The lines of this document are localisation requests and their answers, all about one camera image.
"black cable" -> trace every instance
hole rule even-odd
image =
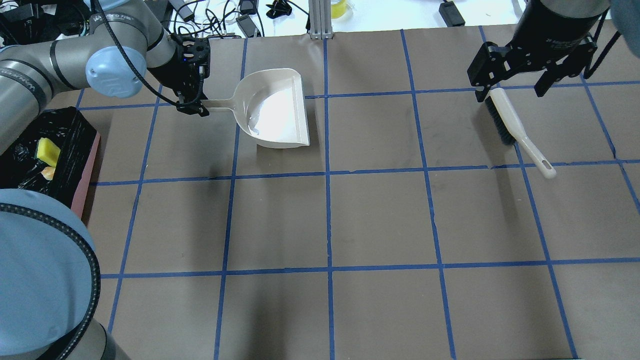
[[[191,32],[189,32],[189,29],[187,29],[187,28],[185,28],[184,26],[180,25],[180,26],[178,27],[178,35],[181,35],[181,36],[197,35],[197,34],[199,34],[199,33],[203,33],[203,32],[205,32],[205,31],[209,31],[209,30],[210,30],[211,28],[213,28],[213,27],[214,27],[214,24],[210,24],[210,25],[208,25],[206,28],[198,29],[198,30],[196,30],[196,31],[191,31]],[[182,29],[185,29],[187,32],[186,32],[186,33],[182,33],[182,32],[180,32],[180,29],[181,29],[181,28],[182,28]]]
[[[600,21],[598,22],[598,27],[596,28],[596,33],[593,36],[593,41],[594,42],[598,42],[598,38],[600,37],[600,31],[602,30],[602,25],[604,25],[604,19],[607,17],[607,13],[609,12],[609,9],[606,9],[604,11],[604,13],[602,13],[602,16],[600,16]],[[588,73],[591,69],[591,61],[593,61],[593,55],[591,55],[591,57],[589,58],[589,60],[587,61],[587,65],[584,67],[584,73]]]
[[[196,102],[198,102],[200,100],[200,96],[202,96],[202,88],[204,87],[204,78],[202,77],[202,75],[200,75],[200,86],[199,86],[198,93],[196,94],[195,98],[192,101],[186,102],[184,104],[179,104],[179,103],[177,103],[175,101],[172,101],[171,99],[167,98],[163,94],[160,94],[151,85],[149,85],[149,83],[147,83],[147,80],[145,80],[145,78],[140,74],[140,72],[138,72],[136,67],[133,65],[133,63],[131,62],[131,59],[129,59],[129,56],[124,51],[124,48],[122,47],[122,44],[120,44],[120,41],[118,41],[118,38],[116,37],[115,33],[113,33],[113,29],[111,29],[111,25],[109,25],[109,21],[107,20],[107,15],[104,13],[104,10],[102,9],[102,5],[100,4],[100,1],[99,0],[92,0],[91,4],[95,5],[97,7],[98,12],[100,13],[100,16],[102,16],[102,18],[104,19],[104,25],[105,25],[105,27],[107,29],[107,32],[109,33],[109,36],[113,40],[113,43],[116,45],[116,47],[120,51],[120,54],[122,54],[122,58],[124,59],[124,61],[127,63],[129,68],[131,69],[131,71],[133,71],[133,73],[136,75],[136,77],[140,80],[140,82],[143,85],[145,85],[145,87],[148,88],[155,96],[158,96],[160,99],[166,101],[167,103],[169,103],[169,104],[171,104],[173,106],[178,106],[178,105],[187,106],[187,105],[195,104]]]
[[[4,44],[6,46],[6,41],[7,40],[11,40],[14,44],[19,45],[20,42],[15,38],[15,36],[13,35],[13,33],[6,27],[7,25],[7,21],[5,20],[5,17],[3,15],[2,16],[2,21],[0,21],[0,31],[1,33],[4,34],[4,36],[6,36],[6,38],[4,39]]]
[[[217,28],[213,28],[213,30],[215,30],[218,33],[218,36],[222,38],[222,32],[220,31],[220,20],[218,19],[218,17],[216,16],[216,13],[213,12],[213,10],[210,9],[205,9],[204,10],[204,15],[207,17],[207,20],[209,21],[209,24],[214,24],[217,23],[218,27]]]
[[[598,67],[602,63],[602,60],[604,60],[604,57],[607,56],[607,54],[609,53],[609,51],[611,50],[613,45],[616,43],[616,41],[618,41],[619,38],[620,38],[620,32],[616,31],[616,33],[613,34],[613,36],[611,37],[611,40],[609,40],[609,42],[604,47],[604,49],[602,49],[602,53],[600,54],[600,56],[596,60],[596,63],[593,64],[593,68],[591,68],[591,69],[585,68],[585,70],[584,70],[584,78],[585,79],[590,78],[591,75],[593,75],[593,73],[596,72],[596,70],[598,70]]]
[[[69,3],[69,5],[71,5],[71,7],[73,7],[74,9],[76,9],[76,11],[78,12],[78,14],[80,14],[80,17],[82,17],[82,32],[80,32],[80,34],[78,34],[78,37],[81,37],[84,35],[84,33],[86,32],[86,17],[84,16],[84,14],[82,13],[82,11],[80,11],[80,9],[76,6],[76,4],[72,4]]]
[[[164,22],[165,22],[165,23],[167,23],[167,25],[168,25],[168,23],[169,23],[169,22],[177,22],[177,23],[179,23],[179,24],[189,25],[189,26],[191,26],[194,30],[196,29],[196,27],[195,27],[193,24],[190,24],[190,23],[188,23],[188,22],[184,22],[184,21],[179,21],[179,20],[162,20],[162,21],[160,22],[160,24],[162,24],[162,23],[164,23]]]
[[[260,21],[260,30],[262,30],[262,36],[264,36],[264,26],[262,25],[262,18],[260,17],[260,12],[256,9],[256,15],[258,15],[258,21]]]
[[[180,10],[185,8],[185,6],[189,6],[191,4],[197,4],[197,3],[201,2],[201,1],[205,1],[205,0],[194,0],[194,1],[190,1],[188,3],[184,3],[184,4],[180,5],[177,9],[175,9],[175,15],[173,16],[173,20],[174,21],[178,21],[178,14],[180,13]],[[173,23],[173,33],[176,33],[175,22]]]
[[[230,2],[231,0],[227,0],[225,2],[225,7],[222,8],[222,28],[225,30],[225,34],[227,33],[227,24],[225,23],[225,20],[227,19],[227,16],[229,16],[236,10],[236,8],[234,8],[230,13],[227,13],[227,5],[229,5]]]
[[[305,14],[309,15],[309,13],[308,13],[307,11],[305,11],[305,9],[303,9],[303,8],[301,8],[300,6],[296,5],[296,3],[294,3],[293,1],[289,1],[289,0],[286,0],[286,1],[287,1],[287,4],[291,4],[291,5],[293,5],[293,6],[297,7],[297,8],[299,8],[301,12],[303,12],[303,13],[305,13]]]

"blue grid line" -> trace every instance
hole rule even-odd
[[[636,210],[640,214],[640,201],[638,201],[638,196],[636,191],[634,190],[634,186],[631,184],[631,180],[629,179],[629,175],[627,174],[627,170],[625,169],[622,163],[618,164],[620,166],[620,171],[622,171],[622,177],[625,178],[625,183],[627,184],[627,188],[631,193],[631,198],[634,200],[634,204],[636,205]]]
[[[522,165],[520,170],[522,171],[522,177],[524,179],[525,186],[527,188],[527,194],[529,195],[529,202],[531,203],[531,211],[533,212],[533,217],[536,221],[536,227],[538,228],[538,235],[540,236],[540,243],[542,244],[542,251],[545,254],[545,260],[547,263],[547,268],[549,270],[549,276],[551,278],[551,284],[554,288],[554,293],[556,294],[556,302],[558,305],[558,310],[560,312],[560,317],[562,319],[562,323],[564,326],[564,333],[566,334],[566,339],[569,344],[569,349],[571,350],[571,355],[574,359],[578,358],[578,353],[575,349],[575,344],[573,343],[573,336],[571,335],[571,329],[569,328],[569,321],[566,318],[566,312],[564,311],[564,304],[562,301],[562,296],[560,295],[560,289],[558,287],[556,273],[554,271],[554,266],[551,262],[551,256],[549,254],[549,249],[547,247],[547,239],[545,238],[545,233],[542,229],[542,223],[540,222],[540,215],[538,214],[538,209],[536,206],[536,201],[533,197],[533,191],[531,190],[531,183],[529,182],[529,176],[527,175],[527,171],[524,167],[524,163],[522,161],[522,153],[520,152],[520,148],[518,144],[515,144],[516,154],[518,155],[518,162]]]
[[[490,263],[449,263],[443,264],[445,269],[460,268],[502,268],[502,267],[519,267],[519,266],[541,266],[546,265],[544,260],[532,261],[494,261]]]
[[[282,174],[238,175],[236,179],[271,179],[273,177],[323,176],[324,172],[285,172]]]
[[[484,28],[482,25],[478,25],[478,30],[480,31],[480,37],[482,38],[482,42],[486,42],[486,36],[484,35]]]
[[[496,168],[519,168],[520,165],[519,164],[504,164],[504,165],[495,165],[492,166],[491,169],[496,169]]]
[[[571,83],[571,84],[554,84],[554,88],[581,88],[583,85],[581,83]],[[510,85],[503,86],[505,90],[522,90],[522,89],[533,89],[535,85]]]
[[[147,144],[145,146],[145,154],[142,157],[142,166],[140,167],[140,177],[138,179],[138,189],[136,190],[136,198],[133,202],[131,209],[131,218],[129,219],[129,228],[127,230],[127,238],[125,240],[124,251],[122,252],[122,261],[120,262],[120,274],[124,274],[124,269],[127,264],[127,257],[129,255],[129,245],[131,244],[131,235],[133,233],[133,225],[136,221],[136,214],[138,212],[138,203],[140,201],[140,194],[142,193],[142,180],[145,178],[145,171],[147,169],[147,159],[149,156],[149,149],[151,148],[151,139],[153,138],[154,128],[156,126],[156,117],[158,113],[158,104],[160,98],[156,97],[156,106],[154,107],[154,113],[151,118],[151,125],[149,126],[149,133],[147,135]],[[122,289],[122,278],[118,278],[118,284],[116,285],[116,293],[113,297],[113,306],[111,307],[111,316],[109,317],[108,332],[113,330],[113,323],[116,317],[116,310],[118,309],[118,301],[120,299],[120,290]]]
[[[603,81],[599,83],[589,83],[585,81],[585,83],[587,86],[640,85],[640,81]]]
[[[596,114],[596,117],[598,118],[598,122],[602,127],[602,132],[604,133],[604,136],[607,138],[607,142],[609,143],[609,147],[611,148],[611,152],[613,153],[613,158],[616,159],[616,161],[618,162],[618,166],[620,167],[620,171],[622,172],[622,177],[624,178],[625,183],[627,184],[629,194],[631,194],[631,199],[633,199],[634,204],[636,205],[636,211],[640,213],[640,201],[638,201],[638,196],[636,194],[636,191],[634,190],[631,180],[629,179],[629,175],[625,170],[623,162],[618,159],[618,155],[616,154],[616,147],[613,144],[613,141],[611,140],[609,130],[607,130],[607,126],[605,125],[604,120],[602,119],[600,110],[598,110],[598,105],[596,105],[596,101],[593,98],[593,95],[591,94],[591,90],[589,89],[589,86],[586,80],[584,79],[584,76],[580,75],[580,78],[582,80],[582,84],[584,85],[584,89],[587,92],[587,95],[589,96],[589,101],[591,102],[591,106],[593,107],[593,112]]]
[[[571,163],[555,162],[551,165],[555,167],[573,167],[573,166],[590,166],[590,165],[617,165],[620,163],[625,164],[637,164],[640,163],[640,159],[632,160],[599,160],[599,161],[574,161]],[[458,166],[445,166],[445,167],[427,167],[427,171],[459,171],[459,170],[494,170],[502,168],[525,168],[535,167],[533,163],[520,164],[503,164],[503,165],[458,165]],[[361,169],[361,170],[332,170],[331,175],[356,175],[356,174],[386,174],[386,173],[403,173],[403,172],[421,172],[423,168],[381,168],[381,169]],[[272,177],[306,177],[306,176],[324,176],[325,172],[284,172],[277,174],[252,174],[252,175],[236,175],[236,179],[267,179]],[[143,184],[149,183],[174,183],[179,181],[217,181],[217,180],[231,180],[231,176],[216,176],[216,177],[165,177],[144,179]],[[126,181],[95,181],[90,183],[91,186],[118,186],[118,185],[132,185],[138,184],[138,180],[126,180]]]
[[[640,258],[593,258],[593,259],[558,259],[551,260],[553,265],[582,265],[582,264],[618,264],[618,263],[640,263]],[[546,266],[546,260],[532,261],[493,261],[486,263],[444,263],[446,269],[453,268],[500,268],[500,267],[521,267],[521,266]],[[332,272],[356,272],[356,271],[387,271],[387,270],[424,270],[438,269],[438,264],[398,264],[398,265],[348,265],[332,266]],[[260,275],[260,274],[298,274],[327,272],[328,267],[310,268],[269,268],[269,269],[246,269],[227,270],[227,276],[239,275]],[[101,274],[102,279],[128,279],[128,278],[157,278],[157,277],[196,277],[196,276],[221,276],[221,270],[194,271],[194,272],[158,272],[158,273],[124,273],[124,274]]]
[[[604,133],[604,136],[607,138],[607,143],[609,143],[609,148],[613,153],[613,158],[616,159],[617,158],[616,147],[613,145],[611,136],[609,135],[607,127],[605,126],[604,121],[602,120],[602,116],[600,115],[600,110],[598,110],[598,106],[596,106],[596,102],[593,99],[593,95],[591,95],[591,90],[589,90],[589,87],[587,86],[587,82],[584,80],[584,77],[582,76],[582,74],[580,75],[580,79],[582,80],[582,86],[584,87],[584,91],[587,92],[587,96],[589,97],[589,102],[591,102],[591,106],[593,107],[593,112],[595,113],[596,118],[598,118],[598,123],[600,123],[602,132]]]
[[[78,94],[78,100],[76,101],[76,108],[80,109],[80,102],[82,102],[82,96],[84,95],[84,89],[80,89],[80,94]]]
[[[329,93],[327,39],[323,39],[324,94]],[[331,246],[331,170],[329,157],[329,97],[324,98],[324,180],[326,194],[326,278],[329,318],[329,359],[335,360],[335,323],[333,322],[333,250]]]
[[[124,274],[104,274],[103,279],[156,279],[159,277],[199,277],[220,276],[222,271],[186,271],[186,272],[141,272]]]
[[[91,186],[118,186],[118,185],[134,185],[138,184],[136,180],[127,181],[94,181],[89,183]]]
[[[242,51],[242,67],[240,70],[240,80],[244,78],[246,65],[246,48],[248,39],[244,40]],[[227,267],[229,262],[229,243],[231,238],[231,221],[234,209],[234,194],[236,191],[236,171],[238,164],[238,144],[240,139],[240,127],[236,125],[236,138],[234,140],[234,160],[231,168],[231,184],[229,186],[229,204],[227,207],[227,229],[225,230],[225,250],[222,259],[222,272],[220,276],[220,295],[218,297],[218,321],[216,323],[216,337],[214,339],[213,359],[218,360],[220,356],[220,337],[222,334],[222,314],[225,305],[225,290],[227,287]]]
[[[407,264],[407,265],[358,265],[358,266],[335,266],[333,271],[384,271],[384,270],[424,270],[438,269],[438,264]]]
[[[87,106],[79,110],[111,110],[111,109],[131,109],[131,108],[154,108],[156,104],[130,104],[130,105],[110,105],[110,106]]]
[[[488,170],[486,165],[463,165],[456,167],[426,167],[427,171],[455,171],[455,170]]]
[[[640,258],[597,258],[552,260],[554,265],[640,263]]]
[[[433,198],[431,196],[431,183],[429,181],[427,157],[424,152],[424,143],[422,139],[422,126],[420,125],[420,115],[418,112],[418,101],[416,98],[415,83],[413,82],[413,70],[411,68],[411,59],[409,58],[409,49],[407,48],[407,45],[406,45],[406,38],[404,37],[403,29],[400,30],[400,36],[402,38],[404,57],[406,60],[406,68],[409,75],[409,84],[411,84],[412,100],[413,100],[413,115],[415,117],[415,127],[418,135],[420,156],[422,158],[422,167],[424,169],[424,184],[427,190],[427,201],[429,202],[429,217],[431,221],[431,230],[433,232],[433,245],[435,247],[436,259],[438,261],[438,273],[440,275],[440,291],[442,293],[442,305],[444,308],[445,324],[447,326],[447,337],[449,339],[449,352],[451,353],[451,358],[455,360],[456,347],[454,344],[453,330],[451,327],[451,316],[449,314],[449,299],[447,298],[447,285],[444,278],[444,267],[442,266],[442,255],[440,253],[438,229],[436,228],[436,222],[435,222],[435,212],[433,209]]]
[[[201,177],[174,177],[169,179],[144,179],[142,182],[145,184],[152,183],[176,183],[179,181],[215,181],[215,180],[231,180],[231,176],[201,176]]]
[[[275,268],[256,270],[227,270],[227,275],[300,274],[306,272],[327,272],[327,267],[315,268]]]
[[[440,92],[471,92],[476,88],[451,88],[451,89],[430,89],[430,90],[413,90],[414,94],[432,94]]]
[[[370,169],[370,170],[334,170],[331,171],[331,175],[355,175],[355,174],[386,174],[386,173],[397,173],[397,172],[420,172],[424,171],[421,167],[412,167],[412,168],[380,168],[380,169]]]
[[[326,94],[326,97],[367,97],[367,96],[384,96],[384,95],[408,95],[410,91],[389,91],[389,92],[358,92],[352,94]]]

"white brush handle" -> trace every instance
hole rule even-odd
[[[540,170],[542,176],[546,177],[547,179],[553,179],[554,177],[556,177],[556,170],[554,169],[553,165],[551,165],[549,160],[547,160],[547,158],[542,155],[542,152],[540,152],[540,150],[537,148],[537,146],[535,146],[535,144],[533,144],[528,136],[517,140],[520,148],[524,149],[524,151],[529,154],[531,159],[533,159],[533,163],[536,164],[536,167],[538,168],[538,170]]]
[[[504,89],[492,89],[489,92],[489,96],[491,97],[495,108],[498,110],[498,114],[500,114],[505,127],[509,130],[509,134],[511,134],[518,144],[520,144],[521,148],[529,154],[544,177],[547,179],[554,178],[556,176],[556,170],[527,136],[524,126],[520,121],[520,117],[509,100],[509,97],[507,97],[507,93]]]
[[[211,109],[230,109],[233,110],[235,108],[235,104],[233,99],[224,99],[224,100],[202,100],[202,105],[211,110]]]

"white dustpan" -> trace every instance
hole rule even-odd
[[[226,100],[203,100],[207,109],[233,111],[238,126],[258,145],[276,149],[308,146],[302,77],[293,69],[254,72]]]

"yellow sponge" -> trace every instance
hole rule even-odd
[[[44,161],[50,167],[56,167],[58,164],[58,156],[60,156],[60,148],[47,138],[38,140],[38,150],[36,158]]]

